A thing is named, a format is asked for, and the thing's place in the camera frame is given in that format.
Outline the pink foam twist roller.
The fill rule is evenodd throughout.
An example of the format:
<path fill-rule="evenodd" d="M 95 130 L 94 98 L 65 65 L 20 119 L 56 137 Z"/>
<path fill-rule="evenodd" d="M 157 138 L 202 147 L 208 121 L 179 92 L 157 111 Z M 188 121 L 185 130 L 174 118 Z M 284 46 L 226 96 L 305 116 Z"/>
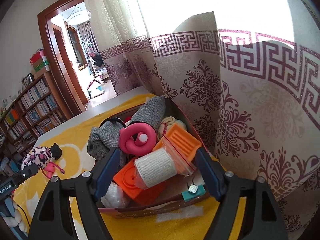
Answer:
<path fill-rule="evenodd" d="M 152 126 L 137 122 L 122 128 L 119 132 L 119 148 L 126 154 L 142 157 L 149 154 L 157 142 Z"/>

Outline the wooden bookshelf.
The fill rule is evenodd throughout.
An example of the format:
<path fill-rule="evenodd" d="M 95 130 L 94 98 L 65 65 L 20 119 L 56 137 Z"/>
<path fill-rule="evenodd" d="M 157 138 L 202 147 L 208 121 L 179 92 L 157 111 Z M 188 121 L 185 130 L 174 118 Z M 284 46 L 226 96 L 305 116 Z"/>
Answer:
<path fill-rule="evenodd" d="M 25 155 L 40 136 L 72 117 L 51 72 L 29 84 L 1 117 L 4 147 Z"/>

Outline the orange number six cube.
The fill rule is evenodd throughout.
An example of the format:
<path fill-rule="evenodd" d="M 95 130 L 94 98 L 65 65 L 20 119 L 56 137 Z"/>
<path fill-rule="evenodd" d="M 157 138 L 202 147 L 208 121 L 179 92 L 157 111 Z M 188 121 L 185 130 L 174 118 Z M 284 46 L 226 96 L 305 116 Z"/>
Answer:
<path fill-rule="evenodd" d="M 119 172 L 117 172 L 113 181 L 120 186 L 122 191 L 136 204 L 140 206 L 150 205 L 156 198 L 168 187 L 169 182 L 163 181 L 153 187 L 147 188 L 138 176 L 135 167 L 135 159 L 131 159 Z"/>

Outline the grey knit sock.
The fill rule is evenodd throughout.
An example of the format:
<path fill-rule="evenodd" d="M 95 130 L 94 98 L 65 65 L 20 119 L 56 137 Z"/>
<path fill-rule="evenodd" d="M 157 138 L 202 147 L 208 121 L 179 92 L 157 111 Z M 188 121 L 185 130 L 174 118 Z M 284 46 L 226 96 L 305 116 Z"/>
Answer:
<path fill-rule="evenodd" d="M 150 125 L 157 132 L 164 117 L 165 109 L 164 96 L 155 96 L 136 111 L 131 118 L 130 124 L 142 122 Z"/>
<path fill-rule="evenodd" d="M 120 118 L 107 118 L 99 127 L 92 127 L 87 152 L 96 161 L 103 160 L 111 148 L 119 148 L 120 130 L 125 123 Z"/>

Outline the cream pastel sock ball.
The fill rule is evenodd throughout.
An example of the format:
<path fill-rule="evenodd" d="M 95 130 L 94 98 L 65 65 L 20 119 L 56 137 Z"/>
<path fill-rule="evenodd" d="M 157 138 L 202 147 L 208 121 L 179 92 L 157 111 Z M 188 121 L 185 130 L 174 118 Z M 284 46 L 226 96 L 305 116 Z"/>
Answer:
<path fill-rule="evenodd" d="M 187 127 L 184 122 L 174 118 L 173 116 L 167 116 L 162 119 L 159 125 L 158 131 L 157 131 L 157 138 L 161 139 L 163 135 L 165 135 L 169 131 L 169 129 L 172 128 L 174 124 L 177 124 L 178 126 L 183 128 L 185 131 L 187 130 Z"/>

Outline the patterned curtain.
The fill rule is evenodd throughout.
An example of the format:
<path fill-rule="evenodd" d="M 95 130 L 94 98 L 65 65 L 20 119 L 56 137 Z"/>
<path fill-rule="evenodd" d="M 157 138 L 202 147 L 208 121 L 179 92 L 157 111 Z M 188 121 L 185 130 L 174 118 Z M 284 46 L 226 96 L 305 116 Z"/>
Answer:
<path fill-rule="evenodd" d="M 117 94 L 185 113 L 223 166 L 264 177 L 296 239 L 319 208 L 319 28 L 301 0 L 84 0 Z"/>

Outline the stacked coloured boxes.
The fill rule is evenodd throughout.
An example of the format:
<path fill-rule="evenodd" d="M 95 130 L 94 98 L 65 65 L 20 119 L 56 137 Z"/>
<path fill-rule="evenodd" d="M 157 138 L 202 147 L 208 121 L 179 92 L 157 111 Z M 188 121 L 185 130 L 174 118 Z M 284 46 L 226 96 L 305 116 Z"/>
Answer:
<path fill-rule="evenodd" d="M 34 79 L 38 79 L 41 75 L 50 71 L 50 63 L 46 57 L 44 49 L 39 49 L 29 59 L 32 66 L 31 74 Z"/>

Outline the orange ridged cube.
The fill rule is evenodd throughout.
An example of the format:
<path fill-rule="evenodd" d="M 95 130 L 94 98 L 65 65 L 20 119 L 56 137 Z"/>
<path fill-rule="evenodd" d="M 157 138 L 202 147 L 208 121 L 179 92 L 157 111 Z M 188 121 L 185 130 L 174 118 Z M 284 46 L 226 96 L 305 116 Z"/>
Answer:
<path fill-rule="evenodd" d="M 182 157 L 190 162 L 195 158 L 196 150 L 202 146 L 199 140 L 177 124 L 173 124 L 152 150 L 161 148 L 164 139 L 167 139 L 174 149 L 178 150 Z"/>

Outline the bagged white bandage roll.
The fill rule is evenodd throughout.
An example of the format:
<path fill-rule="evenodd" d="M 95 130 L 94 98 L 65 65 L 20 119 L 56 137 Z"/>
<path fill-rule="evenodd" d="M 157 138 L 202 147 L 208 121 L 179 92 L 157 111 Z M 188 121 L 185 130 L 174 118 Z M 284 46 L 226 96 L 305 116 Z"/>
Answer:
<path fill-rule="evenodd" d="M 138 176 L 147 188 L 153 187 L 179 174 L 191 176 L 195 165 L 185 160 L 171 143 L 164 139 L 163 146 L 135 160 Z"/>

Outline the wooden door frame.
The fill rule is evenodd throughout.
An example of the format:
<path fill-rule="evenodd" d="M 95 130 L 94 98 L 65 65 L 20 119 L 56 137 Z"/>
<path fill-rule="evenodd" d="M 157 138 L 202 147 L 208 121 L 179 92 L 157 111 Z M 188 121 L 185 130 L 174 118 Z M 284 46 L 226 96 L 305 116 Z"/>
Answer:
<path fill-rule="evenodd" d="M 58 0 L 37 15 L 42 45 L 60 93 L 57 103 L 66 119 L 71 119 L 84 112 L 88 100 L 67 55 L 61 27 L 52 24 L 51 19 L 83 1 Z"/>

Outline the black sock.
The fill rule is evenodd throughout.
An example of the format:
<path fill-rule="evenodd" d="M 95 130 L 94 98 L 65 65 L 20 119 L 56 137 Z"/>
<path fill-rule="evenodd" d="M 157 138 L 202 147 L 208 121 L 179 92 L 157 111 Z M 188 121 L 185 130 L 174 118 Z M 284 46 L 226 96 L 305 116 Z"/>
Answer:
<path fill-rule="evenodd" d="M 61 158 L 62 150 L 57 143 L 54 143 L 49 149 L 53 159 L 58 160 Z"/>

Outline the teal binder clip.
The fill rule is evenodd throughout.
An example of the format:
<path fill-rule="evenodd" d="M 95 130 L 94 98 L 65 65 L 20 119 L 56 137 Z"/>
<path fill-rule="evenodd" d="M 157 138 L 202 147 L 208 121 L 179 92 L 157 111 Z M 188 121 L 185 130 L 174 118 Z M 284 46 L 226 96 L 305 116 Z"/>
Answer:
<path fill-rule="evenodd" d="M 184 182 L 187 189 L 181 195 L 184 201 L 190 201 L 206 194 L 204 180 L 201 175 L 185 176 Z"/>

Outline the red tin box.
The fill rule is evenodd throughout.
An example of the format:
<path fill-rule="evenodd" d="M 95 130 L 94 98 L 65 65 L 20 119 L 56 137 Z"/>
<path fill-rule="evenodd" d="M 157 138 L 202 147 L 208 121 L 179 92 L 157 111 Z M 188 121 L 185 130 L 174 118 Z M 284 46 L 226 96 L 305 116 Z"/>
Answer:
<path fill-rule="evenodd" d="M 111 156 L 111 176 L 98 181 L 98 209 L 113 217 L 177 210 L 209 194 L 195 164 L 203 142 L 169 98 L 154 96 L 91 129 L 88 153 Z"/>

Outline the red plush ball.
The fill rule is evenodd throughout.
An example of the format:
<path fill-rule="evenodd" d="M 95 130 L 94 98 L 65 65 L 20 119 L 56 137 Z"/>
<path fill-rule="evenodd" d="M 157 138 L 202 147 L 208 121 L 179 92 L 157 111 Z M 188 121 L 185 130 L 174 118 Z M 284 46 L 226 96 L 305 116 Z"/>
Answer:
<path fill-rule="evenodd" d="M 131 121 L 131 116 L 127 116 L 125 119 L 124 119 L 124 123 L 128 123 Z"/>

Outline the pink leopard sock ball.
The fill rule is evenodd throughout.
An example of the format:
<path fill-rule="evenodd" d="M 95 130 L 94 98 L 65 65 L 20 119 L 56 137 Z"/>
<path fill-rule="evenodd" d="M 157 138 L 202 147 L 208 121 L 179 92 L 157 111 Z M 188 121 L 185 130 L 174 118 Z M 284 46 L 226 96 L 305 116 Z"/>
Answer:
<path fill-rule="evenodd" d="M 49 148 L 37 146 L 26 154 L 21 163 L 21 169 L 35 164 L 38 168 L 45 168 L 52 160 L 52 153 Z"/>

